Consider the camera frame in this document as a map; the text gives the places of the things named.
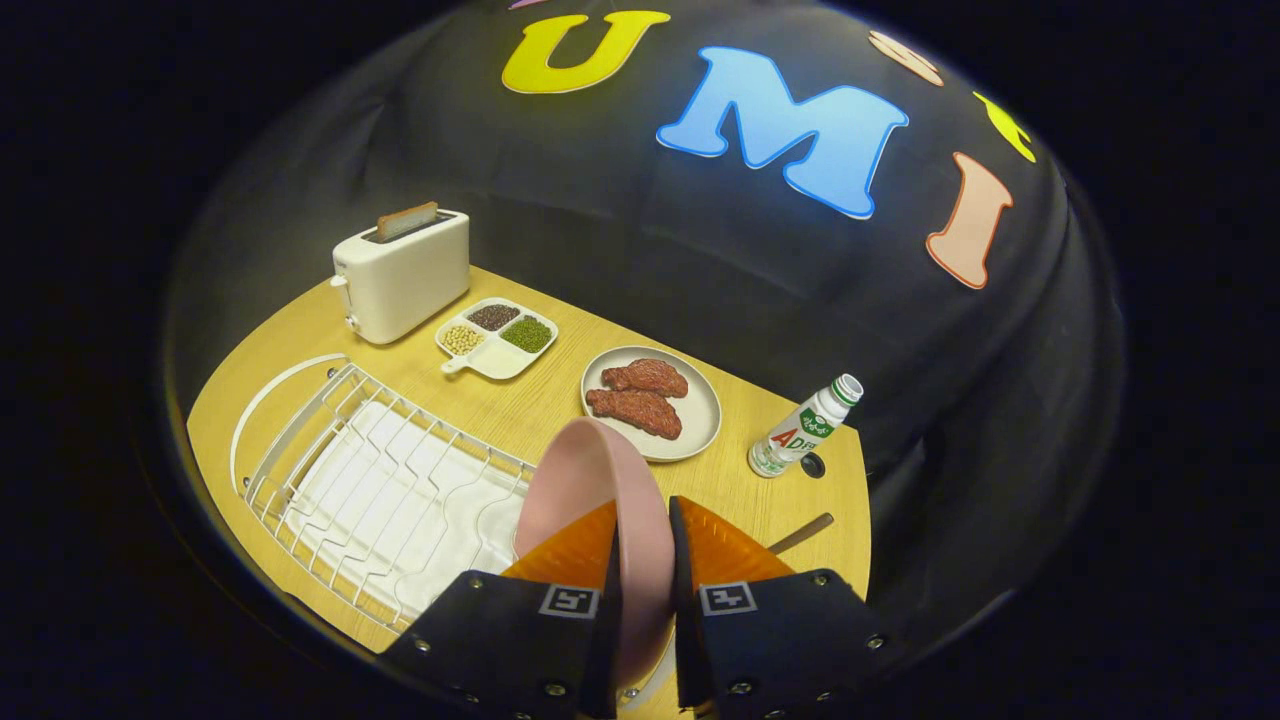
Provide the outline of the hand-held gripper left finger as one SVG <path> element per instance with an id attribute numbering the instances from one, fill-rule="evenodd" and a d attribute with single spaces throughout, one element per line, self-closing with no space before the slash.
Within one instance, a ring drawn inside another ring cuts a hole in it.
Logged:
<path id="1" fill-rule="evenodd" d="M 379 665 L 479 719 L 613 719 L 621 629 L 608 501 L 504 571 L 462 571 Z"/>

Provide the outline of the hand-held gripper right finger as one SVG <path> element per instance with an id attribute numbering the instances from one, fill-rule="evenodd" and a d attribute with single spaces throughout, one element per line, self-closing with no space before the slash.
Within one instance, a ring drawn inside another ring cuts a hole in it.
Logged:
<path id="1" fill-rule="evenodd" d="M 892 630 L 836 570 L 799 571 L 703 505 L 669 500 L 678 707 L 835 719 L 883 678 Z"/>

